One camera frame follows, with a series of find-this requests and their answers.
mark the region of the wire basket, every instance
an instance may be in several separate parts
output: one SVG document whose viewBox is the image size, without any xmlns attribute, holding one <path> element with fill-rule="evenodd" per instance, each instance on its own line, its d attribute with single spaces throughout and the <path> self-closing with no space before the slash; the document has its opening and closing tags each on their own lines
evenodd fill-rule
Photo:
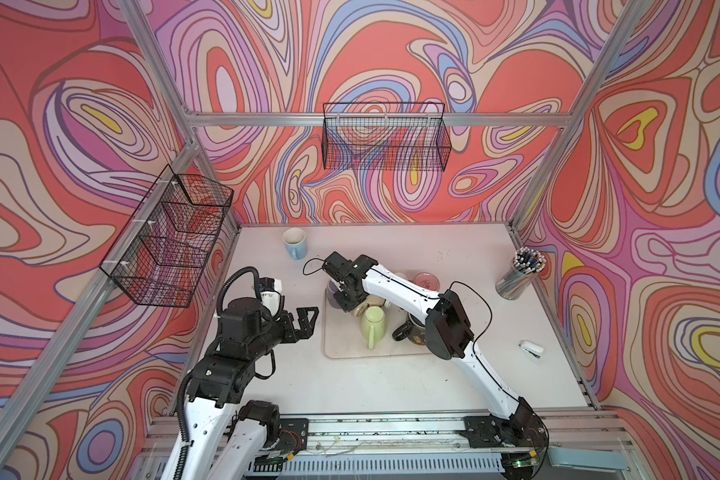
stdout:
<svg viewBox="0 0 720 480">
<path fill-rule="evenodd" d="M 323 104 L 327 170 L 444 171 L 451 138 L 438 102 Z"/>
<path fill-rule="evenodd" d="M 107 274 L 138 305 L 188 307 L 233 193 L 201 175 L 174 174 L 135 240 Z"/>
</svg>

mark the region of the blue mug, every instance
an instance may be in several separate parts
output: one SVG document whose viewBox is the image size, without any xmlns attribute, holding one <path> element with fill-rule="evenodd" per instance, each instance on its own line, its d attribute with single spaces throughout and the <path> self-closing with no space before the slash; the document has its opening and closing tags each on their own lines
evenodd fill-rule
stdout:
<svg viewBox="0 0 720 480">
<path fill-rule="evenodd" d="M 288 255 L 294 260 L 301 260 L 307 256 L 307 234 L 300 228 L 288 228 L 282 235 L 282 242 L 286 245 Z"/>
</svg>

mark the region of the green mug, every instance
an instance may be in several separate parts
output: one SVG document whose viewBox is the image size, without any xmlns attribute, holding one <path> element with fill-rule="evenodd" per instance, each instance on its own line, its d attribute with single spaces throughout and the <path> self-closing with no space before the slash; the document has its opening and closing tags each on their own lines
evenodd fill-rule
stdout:
<svg viewBox="0 0 720 480">
<path fill-rule="evenodd" d="M 376 343 L 384 338 L 387 333 L 387 321 L 380 306 L 370 306 L 365 309 L 360 320 L 360 333 L 368 341 L 369 350 L 373 350 Z"/>
</svg>

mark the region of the white tabletop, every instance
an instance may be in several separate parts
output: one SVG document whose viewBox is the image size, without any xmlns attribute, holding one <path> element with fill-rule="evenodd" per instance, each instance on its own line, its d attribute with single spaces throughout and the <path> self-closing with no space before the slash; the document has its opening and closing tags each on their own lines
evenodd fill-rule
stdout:
<svg viewBox="0 0 720 480">
<path fill-rule="evenodd" d="M 494 285 L 514 254 L 503 224 L 304 226 L 309 252 L 299 261 L 292 260 L 282 244 L 287 228 L 243 227 L 227 275 L 250 265 L 260 276 L 280 279 L 286 310 L 294 315 L 299 306 L 323 308 L 328 275 L 304 276 L 302 267 L 307 259 L 326 258 L 333 251 L 349 260 L 368 255 L 391 271 L 431 272 L 440 279 L 441 291 L 452 280 L 460 280 L 479 292 L 493 309 L 493 323 L 478 344 L 499 375 L 533 408 L 586 407 L 534 289 L 526 289 L 514 301 L 496 293 Z M 320 262 L 314 261 L 307 271 L 319 267 Z M 230 288 L 226 302 L 252 296 L 251 283 L 250 274 L 241 277 Z M 460 285 L 454 286 L 454 291 L 461 297 L 472 331 L 479 334 L 488 321 L 485 304 Z M 251 380 L 243 404 L 250 399 L 266 400 L 287 414 L 487 408 L 456 365 L 434 355 L 330 360 L 322 353 L 321 320 L 319 317 L 311 339 L 275 348 L 276 374 L 268 380 Z M 213 322 L 206 346 L 215 332 Z M 542 359 L 534 360 L 522 352 L 518 348 L 521 340 L 543 346 Z M 269 374 L 269 358 L 259 360 L 256 370 Z"/>
</svg>

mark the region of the green mug handle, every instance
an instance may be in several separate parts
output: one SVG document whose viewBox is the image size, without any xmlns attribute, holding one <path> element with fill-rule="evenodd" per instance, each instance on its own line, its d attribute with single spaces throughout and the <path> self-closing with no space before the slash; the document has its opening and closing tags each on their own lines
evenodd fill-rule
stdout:
<svg viewBox="0 0 720 480">
<path fill-rule="evenodd" d="M 368 324 L 368 349 L 373 350 L 373 346 L 376 343 L 376 326 L 373 323 Z"/>
</svg>

